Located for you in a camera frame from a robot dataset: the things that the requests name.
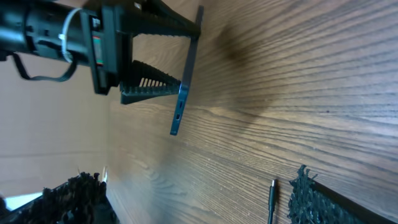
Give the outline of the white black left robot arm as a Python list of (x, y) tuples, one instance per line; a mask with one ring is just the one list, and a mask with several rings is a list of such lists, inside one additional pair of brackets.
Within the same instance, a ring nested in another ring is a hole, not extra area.
[[(30, 78), (21, 53), (63, 60), (68, 70), (56, 82), (65, 82), (77, 66), (90, 68), (95, 93), (121, 91), (128, 105), (159, 96), (187, 100), (193, 75), (204, 8), (195, 21), (181, 16), (160, 0), (87, 1), (81, 7), (54, 1), (1, 2), (1, 60), (12, 57), (21, 78)], [(190, 39), (182, 79), (134, 60), (132, 41), (140, 34), (184, 36)]]

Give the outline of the dark blue Galaxy smartphone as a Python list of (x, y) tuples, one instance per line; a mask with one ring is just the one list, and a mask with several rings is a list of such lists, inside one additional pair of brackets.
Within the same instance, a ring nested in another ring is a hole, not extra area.
[(183, 77), (181, 79), (181, 84), (178, 92), (177, 104), (175, 107), (175, 113), (172, 121), (172, 126), (170, 130), (170, 134), (176, 136), (178, 134), (178, 130), (180, 127), (180, 123), (182, 121), (183, 112), (185, 109), (185, 105), (187, 102), (190, 84), (192, 81), (193, 70), (195, 66), (195, 59), (197, 55), (199, 38), (191, 38), (190, 46), (188, 49), (188, 55), (185, 62), (185, 67), (183, 70)]

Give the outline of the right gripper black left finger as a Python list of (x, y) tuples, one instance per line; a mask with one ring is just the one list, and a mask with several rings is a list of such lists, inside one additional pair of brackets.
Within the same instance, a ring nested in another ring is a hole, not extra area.
[(1, 224), (119, 224), (99, 176), (82, 172), (13, 211), (1, 198)]

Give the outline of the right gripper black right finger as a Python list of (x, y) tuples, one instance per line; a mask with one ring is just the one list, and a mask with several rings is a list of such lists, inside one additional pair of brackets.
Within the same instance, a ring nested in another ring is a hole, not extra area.
[(310, 176), (302, 165), (288, 202), (287, 217), (295, 224), (397, 224), (366, 207), (344, 197)]

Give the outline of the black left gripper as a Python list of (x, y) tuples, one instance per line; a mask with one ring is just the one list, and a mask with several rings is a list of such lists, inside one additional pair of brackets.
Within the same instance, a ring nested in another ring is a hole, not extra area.
[[(124, 14), (128, 33), (199, 38), (201, 28), (161, 0), (138, 2), (141, 8)], [(80, 11), (83, 40), (91, 68), (94, 91), (107, 95), (120, 87), (121, 104), (128, 105), (159, 96), (176, 95), (181, 81), (134, 60), (132, 37), (121, 32), (122, 9), (118, 5), (84, 5)]]

